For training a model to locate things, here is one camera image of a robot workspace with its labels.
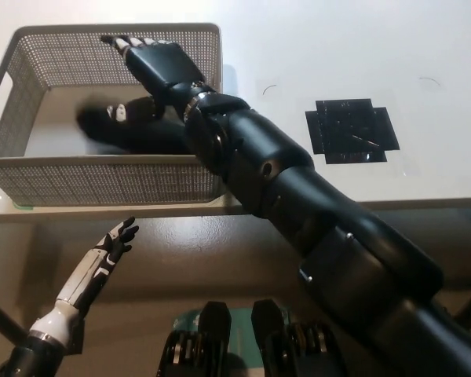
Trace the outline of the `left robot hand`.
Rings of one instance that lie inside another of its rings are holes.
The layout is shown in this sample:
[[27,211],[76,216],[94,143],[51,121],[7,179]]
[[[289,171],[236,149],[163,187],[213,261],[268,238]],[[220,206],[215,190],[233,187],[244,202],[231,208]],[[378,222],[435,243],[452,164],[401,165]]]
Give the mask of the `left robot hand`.
[[85,317],[121,257],[131,250],[130,241],[139,226],[133,225],[135,217],[120,222],[107,232],[99,243],[87,251],[57,296]]

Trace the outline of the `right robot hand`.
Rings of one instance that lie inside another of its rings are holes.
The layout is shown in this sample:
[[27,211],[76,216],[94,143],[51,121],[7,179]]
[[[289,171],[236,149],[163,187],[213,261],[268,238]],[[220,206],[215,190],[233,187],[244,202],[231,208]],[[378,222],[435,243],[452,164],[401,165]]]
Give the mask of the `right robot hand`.
[[115,48],[133,77],[162,107],[171,106],[180,118],[192,98],[213,91],[192,59],[175,42],[102,35],[100,40]]

